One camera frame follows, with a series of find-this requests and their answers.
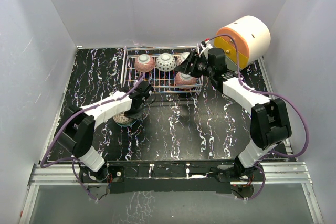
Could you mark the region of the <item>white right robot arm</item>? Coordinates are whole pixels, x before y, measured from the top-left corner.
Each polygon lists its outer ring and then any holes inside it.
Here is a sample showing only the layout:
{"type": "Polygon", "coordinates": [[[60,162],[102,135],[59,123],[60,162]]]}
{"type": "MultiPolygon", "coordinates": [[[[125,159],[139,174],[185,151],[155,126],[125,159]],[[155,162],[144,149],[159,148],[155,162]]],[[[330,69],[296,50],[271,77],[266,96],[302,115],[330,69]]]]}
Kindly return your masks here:
{"type": "Polygon", "coordinates": [[[238,75],[227,68],[222,49],[211,48],[206,54],[192,51],[175,71],[194,78],[208,77],[217,91],[232,98],[250,115],[250,141],[234,161],[238,179],[247,180],[257,162],[291,136],[285,102],[244,88],[238,75]]]}

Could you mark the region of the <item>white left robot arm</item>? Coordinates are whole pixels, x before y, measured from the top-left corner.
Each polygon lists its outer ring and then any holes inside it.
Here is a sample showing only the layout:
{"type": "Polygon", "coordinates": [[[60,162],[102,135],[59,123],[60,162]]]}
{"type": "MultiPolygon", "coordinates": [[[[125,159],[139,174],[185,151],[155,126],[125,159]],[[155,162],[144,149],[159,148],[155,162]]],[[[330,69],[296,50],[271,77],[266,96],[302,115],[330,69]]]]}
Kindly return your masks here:
{"type": "Polygon", "coordinates": [[[109,172],[106,161],[92,145],[95,129],[120,113],[135,119],[153,92],[149,82],[141,81],[131,89],[123,87],[91,105],[68,107],[55,136],[57,143],[79,159],[90,170],[91,177],[98,182],[104,181],[109,172]]]}

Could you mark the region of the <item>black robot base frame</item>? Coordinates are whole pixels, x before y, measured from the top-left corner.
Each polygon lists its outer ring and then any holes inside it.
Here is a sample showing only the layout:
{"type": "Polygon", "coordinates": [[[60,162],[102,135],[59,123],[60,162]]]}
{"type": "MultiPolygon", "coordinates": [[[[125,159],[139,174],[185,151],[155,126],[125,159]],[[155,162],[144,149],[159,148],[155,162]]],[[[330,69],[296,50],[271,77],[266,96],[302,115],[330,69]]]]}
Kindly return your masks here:
{"type": "Polygon", "coordinates": [[[233,160],[110,161],[99,172],[81,165],[79,178],[89,186],[106,186],[110,194],[212,191],[263,182],[262,166],[240,168],[233,160]]]}

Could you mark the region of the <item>brown patterned bowl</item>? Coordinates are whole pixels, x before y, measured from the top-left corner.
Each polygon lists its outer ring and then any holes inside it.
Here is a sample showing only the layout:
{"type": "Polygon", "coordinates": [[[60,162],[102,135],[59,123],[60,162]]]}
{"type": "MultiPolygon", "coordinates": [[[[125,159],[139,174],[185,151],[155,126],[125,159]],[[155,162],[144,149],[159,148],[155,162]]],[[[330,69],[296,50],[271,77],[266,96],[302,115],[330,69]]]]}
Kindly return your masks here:
{"type": "Polygon", "coordinates": [[[131,120],[130,118],[125,117],[123,112],[113,116],[112,119],[117,122],[125,122],[131,120]]]}

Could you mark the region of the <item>white wire dish rack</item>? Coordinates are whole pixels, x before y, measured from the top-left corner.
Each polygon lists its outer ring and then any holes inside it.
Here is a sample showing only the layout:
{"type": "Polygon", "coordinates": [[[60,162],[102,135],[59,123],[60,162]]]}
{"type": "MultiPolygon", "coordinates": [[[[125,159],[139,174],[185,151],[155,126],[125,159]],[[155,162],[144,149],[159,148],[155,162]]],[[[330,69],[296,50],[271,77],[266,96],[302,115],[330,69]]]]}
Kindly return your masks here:
{"type": "MultiPolygon", "coordinates": [[[[124,47],[123,63],[121,68],[120,86],[131,87],[140,77],[141,73],[135,69],[135,60],[141,54],[148,54],[156,59],[162,53],[171,54],[177,59],[185,52],[199,50],[200,46],[176,46],[176,47],[124,47]]],[[[149,82],[156,93],[200,93],[203,86],[203,78],[199,78],[195,85],[177,85],[175,76],[177,72],[160,71],[157,67],[145,74],[145,81],[149,82]]]]}

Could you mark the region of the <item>white bowl green leaves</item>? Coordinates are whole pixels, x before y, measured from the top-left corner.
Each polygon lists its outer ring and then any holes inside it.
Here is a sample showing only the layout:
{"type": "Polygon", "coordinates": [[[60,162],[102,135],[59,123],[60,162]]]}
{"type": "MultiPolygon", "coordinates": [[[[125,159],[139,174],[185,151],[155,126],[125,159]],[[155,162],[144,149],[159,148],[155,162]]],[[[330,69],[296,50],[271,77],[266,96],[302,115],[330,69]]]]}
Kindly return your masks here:
{"type": "Polygon", "coordinates": [[[115,123],[120,126],[120,127],[130,127],[132,126],[134,123],[136,123],[137,121],[134,120],[134,119],[131,119],[131,120],[128,120],[128,121],[125,121],[125,122],[117,122],[115,121],[115,123]]]}

